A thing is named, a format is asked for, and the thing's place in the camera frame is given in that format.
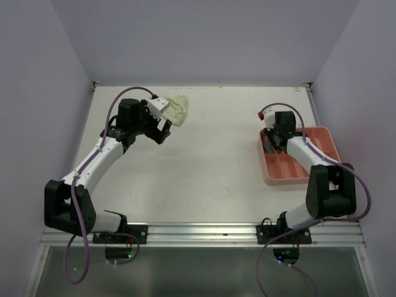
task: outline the white wall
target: white wall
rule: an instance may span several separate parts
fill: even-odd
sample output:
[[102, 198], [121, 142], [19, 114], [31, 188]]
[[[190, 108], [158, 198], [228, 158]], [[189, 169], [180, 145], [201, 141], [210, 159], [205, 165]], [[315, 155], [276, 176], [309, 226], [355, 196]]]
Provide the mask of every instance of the white wall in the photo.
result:
[[361, 0], [314, 83], [321, 124], [372, 192], [361, 227], [382, 296], [396, 292], [395, 13], [394, 0]]
[[359, 0], [51, 0], [107, 84], [312, 82]]
[[0, 40], [0, 296], [21, 296], [44, 186], [72, 165], [91, 89], [49, 1], [1, 1]]

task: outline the beige cloth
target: beige cloth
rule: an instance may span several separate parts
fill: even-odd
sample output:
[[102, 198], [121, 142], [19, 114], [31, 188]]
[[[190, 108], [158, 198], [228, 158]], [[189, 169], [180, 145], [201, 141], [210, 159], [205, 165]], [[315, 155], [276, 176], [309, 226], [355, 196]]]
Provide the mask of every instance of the beige cloth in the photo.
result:
[[188, 99], [186, 96], [178, 95], [172, 98], [166, 98], [169, 106], [163, 112], [163, 117], [169, 119], [172, 124], [180, 126], [187, 116]]

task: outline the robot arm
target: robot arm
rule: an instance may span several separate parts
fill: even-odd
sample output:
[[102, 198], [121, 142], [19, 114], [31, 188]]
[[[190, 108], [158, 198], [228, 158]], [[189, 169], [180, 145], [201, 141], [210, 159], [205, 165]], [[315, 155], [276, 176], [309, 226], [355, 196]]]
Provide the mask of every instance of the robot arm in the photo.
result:
[[[308, 147], [303, 133], [296, 130], [294, 112], [275, 112], [268, 108], [262, 115], [259, 114], [265, 120], [264, 132], [275, 150], [289, 154], [309, 173], [305, 203], [281, 213], [277, 221], [277, 233], [282, 234], [325, 217], [353, 214], [356, 210], [355, 177], [328, 162], [333, 159], [321, 152], [306, 136], [305, 141], [317, 154]], [[344, 165], [353, 169], [350, 164]]]
[[[169, 120], [162, 130], [157, 128], [161, 114], [168, 105], [169, 102], [163, 97], [150, 101], [121, 100], [118, 115], [110, 120], [108, 128], [101, 133], [90, 154], [62, 180], [51, 180], [45, 186], [45, 225], [74, 235], [82, 235], [73, 201], [70, 199], [73, 179], [78, 176], [75, 194], [87, 234], [124, 232], [127, 228], [126, 216], [107, 210], [97, 212], [92, 204], [92, 193], [110, 166], [135, 142], [137, 135], [144, 134], [158, 144], [162, 144], [170, 135]], [[111, 122], [114, 119], [116, 124], [112, 126]], [[101, 146], [106, 130], [105, 141]]]

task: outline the plastic tray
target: plastic tray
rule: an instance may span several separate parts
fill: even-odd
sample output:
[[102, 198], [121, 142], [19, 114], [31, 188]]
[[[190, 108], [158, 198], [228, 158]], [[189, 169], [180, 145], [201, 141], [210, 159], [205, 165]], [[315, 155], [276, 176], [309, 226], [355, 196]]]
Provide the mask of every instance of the plastic tray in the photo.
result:
[[[340, 161], [330, 131], [326, 127], [308, 127], [306, 134], [322, 152], [337, 161]], [[308, 182], [307, 171], [291, 156], [285, 153], [266, 154], [262, 145], [265, 136], [260, 131], [259, 152], [264, 174], [264, 180], [269, 185], [278, 184], [303, 184]]]

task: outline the glass panel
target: glass panel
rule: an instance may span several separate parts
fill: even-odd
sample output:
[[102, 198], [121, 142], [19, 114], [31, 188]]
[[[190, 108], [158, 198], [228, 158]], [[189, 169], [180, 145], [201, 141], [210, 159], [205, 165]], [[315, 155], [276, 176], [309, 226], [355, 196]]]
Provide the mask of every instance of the glass panel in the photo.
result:
[[[106, 264], [104, 247], [91, 247], [87, 278], [70, 285], [63, 275], [64, 247], [49, 251], [37, 296], [260, 296], [254, 275], [257, 248], [149, 248], [127, 265]], [[70, 251], [75, 278], [84, 249]], [[301, 248], [298, 266], [315, 279], [321, 297], [367, 296], [353, 248]], [[307, 297], [314, 290], [299, 272], [278, 265], [268, 250], [260, 265], [270, 296]]]

